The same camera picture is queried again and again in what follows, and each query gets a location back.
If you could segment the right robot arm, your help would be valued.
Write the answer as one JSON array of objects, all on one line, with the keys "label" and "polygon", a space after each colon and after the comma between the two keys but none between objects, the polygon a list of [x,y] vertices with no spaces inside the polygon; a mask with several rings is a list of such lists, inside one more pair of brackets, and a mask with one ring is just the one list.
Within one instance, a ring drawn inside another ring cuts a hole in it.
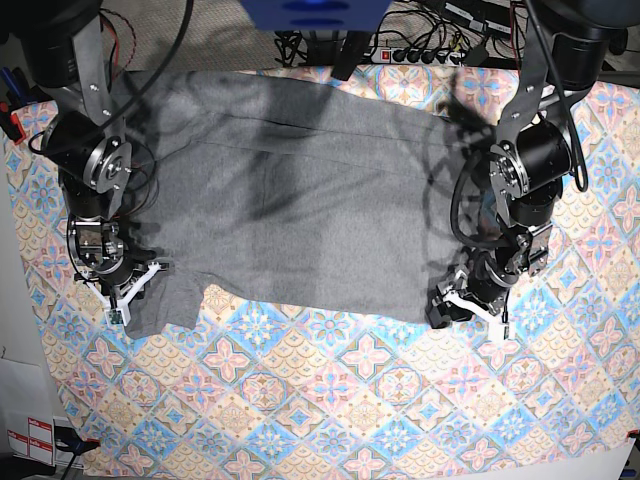
[{"label": "right robot arm", "polygon": [[4,1],[1,8],[2,34],[19,40],[33,81],[58,106],[37,148],[58,167],[76,277],[116,306],[142,293],[153,257],[132,253],[118,220],[132,146],[111,96],[119,46],[103,52],[103,37],[116,40],[117,31],[99,1]]}]

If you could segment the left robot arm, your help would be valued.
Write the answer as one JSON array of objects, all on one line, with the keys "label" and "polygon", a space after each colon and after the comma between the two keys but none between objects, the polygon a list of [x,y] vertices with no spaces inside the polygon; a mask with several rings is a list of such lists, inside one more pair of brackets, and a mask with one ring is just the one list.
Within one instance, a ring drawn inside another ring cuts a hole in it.
[{"label": "left robot arm", "polygon": [[[639,7],[626,1],[527,1],[524,55],[515,96],[484,145],[466,160],[456,180],[449,222],[469,250],[434,292],[426,316],[432,328],[481,318],[509,334],[507,304],[520,276],[547,265],[551,216],[563,193],[563,178],[588,188],[588,172],[571,114],[592,89],[611,38],[639,21]],[[496,239],[470,236],[459,221],[469,179],[493,191]]]}]

